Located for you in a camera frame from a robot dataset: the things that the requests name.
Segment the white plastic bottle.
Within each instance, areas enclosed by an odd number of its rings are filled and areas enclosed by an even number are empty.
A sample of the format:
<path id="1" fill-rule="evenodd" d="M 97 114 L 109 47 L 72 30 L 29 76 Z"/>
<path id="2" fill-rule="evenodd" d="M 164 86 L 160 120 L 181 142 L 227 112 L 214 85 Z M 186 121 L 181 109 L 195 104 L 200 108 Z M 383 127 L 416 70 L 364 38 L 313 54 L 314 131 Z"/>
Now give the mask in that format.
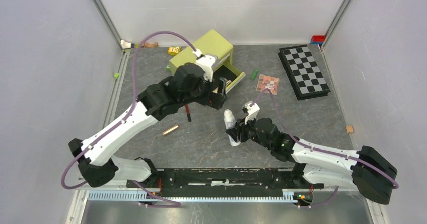
<path id="1" fill-rule="evenodd" d="M 224 111 L 224 123 L 225 123 L 226 130 L 231 129 L 235 126 L 235 123 L 236 123 L 235 116 L 232 113 L 232 111 L 229 109 L 226 109 Z M 234 141 L 231 136 L 228 136 L 228 138 L 230 141 L 230 145 L 233 147 L 239 146 L 241 144 L 240 142 Z"/>

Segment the green metal drawer box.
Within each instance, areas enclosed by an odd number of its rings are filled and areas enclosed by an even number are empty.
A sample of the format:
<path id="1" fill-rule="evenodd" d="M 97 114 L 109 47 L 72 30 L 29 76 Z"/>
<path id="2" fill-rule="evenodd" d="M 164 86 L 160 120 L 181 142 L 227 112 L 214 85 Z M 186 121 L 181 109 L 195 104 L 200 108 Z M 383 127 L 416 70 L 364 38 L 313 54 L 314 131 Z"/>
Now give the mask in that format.
<path id="1" fill-rule="evenodd" d="M 189 46 L 169 60 L 169 69 L 175 74 L 186 63 L 195 63 L 204 70 L 204 77 L 214 83 L 226 79 L 228 93 L 244 77 L 245 73 L 232 65 L 233 45 L 216 30 L 211 29 L 193 42 L 196 51 Z"/>

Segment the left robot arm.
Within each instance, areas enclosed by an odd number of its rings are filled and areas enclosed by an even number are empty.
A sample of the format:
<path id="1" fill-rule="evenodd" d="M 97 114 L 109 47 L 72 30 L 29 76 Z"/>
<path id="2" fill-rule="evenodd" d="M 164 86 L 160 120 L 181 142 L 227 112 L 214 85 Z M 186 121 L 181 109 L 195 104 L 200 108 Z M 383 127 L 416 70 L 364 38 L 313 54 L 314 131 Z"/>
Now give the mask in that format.
<path id="1" fill-rule="evenodd" d="M 186 63 L 173 76 L 147 86 L 106 128 L 86 140 L 71 140 L 68 147 L 85 183 L 96 188 L 113 179 L 124 179 L 137 180 L 149 188 L 155 186 L 158 173 L 149 159 L 130 160 L 114 154 L 138 133 L 185 105 L 195 102 L 221 109 L 227 99 L 227 80 L 220 77 L 210 81 L 204 76 L 200 66 Z"/>

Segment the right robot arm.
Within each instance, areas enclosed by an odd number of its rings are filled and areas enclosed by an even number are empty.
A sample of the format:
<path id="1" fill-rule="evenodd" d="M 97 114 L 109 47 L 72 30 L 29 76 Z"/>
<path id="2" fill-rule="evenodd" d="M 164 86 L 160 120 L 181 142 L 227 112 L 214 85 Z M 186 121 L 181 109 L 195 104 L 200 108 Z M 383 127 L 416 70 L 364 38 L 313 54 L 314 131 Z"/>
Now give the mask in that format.
<path id="1" fill-rule="evenodd" d="M 251 140 L 276 159 L 294 163 L 291 182 L 298 188 L 311 184 L 343 187 L 382 205 L 390 203 L 397 188 L 397 169 L 370 146 L 340 150 L 313 144 L 279 131 L 270 118 L 240 119 L 226 133 L 236 142 Z"/>

